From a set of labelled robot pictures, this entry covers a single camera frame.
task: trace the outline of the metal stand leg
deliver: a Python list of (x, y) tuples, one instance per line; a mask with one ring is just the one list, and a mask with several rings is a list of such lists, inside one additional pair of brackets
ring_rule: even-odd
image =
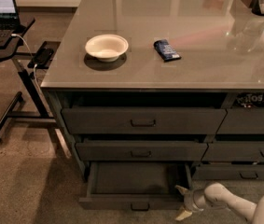
[(19, 92), (17, 92), (16, 96), (13, 98), (12, 102), (10, 103), (9, 107), (7, 108), (7, 111), (4, 113), (4, 115), (0, 119), (0, 131), (3, 128), (7, 119), (10, 117), (10, 114), (11, 114), (14, 106), (17, 104), (17, 102), (22, 102), (22, 101), (23, 101), (23, 99), (21, 97), (21, 92), (19, 91)]
[(27, 70), (24, 69), (24, 67), (22, 66), (19, 58), (27, 60), (31, 58), (31, 55), (28, 53), (17, 53), (12, 59), (12, 61), (18, 70), (18, 74), (21, 78), (22, 83), (24, 84), (26, 90), (29, 92), (33, 102), (35, 103), (38, 112), (13, 111), (13, 108), (15, 107), (17, 102), (23, 101), (21, 97), (21, 92), (19, 91), (10, 103), (9, 107), (7, 108), (7, 111), (0, 119), (0, 131), (8, 118), (53, 119), (53, 117), (49, 116), (49, 113), (45, 108), (44, 104), (42, 103), (42, 100), (39, 97), (39, 94), (35, 88), (33, 81), (30, 79)]

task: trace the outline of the gray cabinet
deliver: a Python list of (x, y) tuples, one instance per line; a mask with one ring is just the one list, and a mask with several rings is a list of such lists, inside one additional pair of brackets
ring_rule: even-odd
[(88, 181), (86, 209), (178, 209), (174, 185), (264, 180), (264, 108), (237, 93), (45, 92)]

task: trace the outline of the rolling laptop stand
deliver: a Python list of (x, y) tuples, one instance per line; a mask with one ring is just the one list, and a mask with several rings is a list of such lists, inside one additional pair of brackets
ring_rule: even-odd
[[(24, 36), (29, 30), (35, 19), (32, 17), (21, 17), (22, 30), (19, 32), (20, 36)], [(11, 59), (18, 70), (18, 74), (21, 78), (23, 85), (29, 92), (38, 112), (28, 112), (28, 111), (14, 111), (14, 107), (17, 103), (23, 101), (22, 93), (17, 92), (12, 102), (8, 106), (6, 112), (0, 119), (0, 131), (3, 128), (5, 122), (8, 118), (24, 118), (24, 119), (53, 119), (45, 108), (39, 94), (35, 88), (33, 81), (31, 80), (27, 70), (21, 64), (21, 60), (31, 60), (30, 53), (17, 52), (18, 46), (22, 45), (22, 41), (18, 37), (12, 38), (5, 49), (0, 49), (0, 62)]]

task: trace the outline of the open drawer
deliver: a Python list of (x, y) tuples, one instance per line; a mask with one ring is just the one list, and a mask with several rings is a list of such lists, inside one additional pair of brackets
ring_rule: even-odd
[(183, 197), (176, 184), (190, 187), (185, 164), (167, 162), (92, 162), (85, 209), (180, 208)]

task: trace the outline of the kitchen island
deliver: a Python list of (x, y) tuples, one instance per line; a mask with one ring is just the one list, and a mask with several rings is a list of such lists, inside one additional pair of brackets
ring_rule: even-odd
[[(85, 51), (103, 34), (129, 42), (112, 63)], [(178, 209), (175, 184), (264, 180), (264, 17), (241, 0), (82, 0), (41, 88), (84, 208)]]

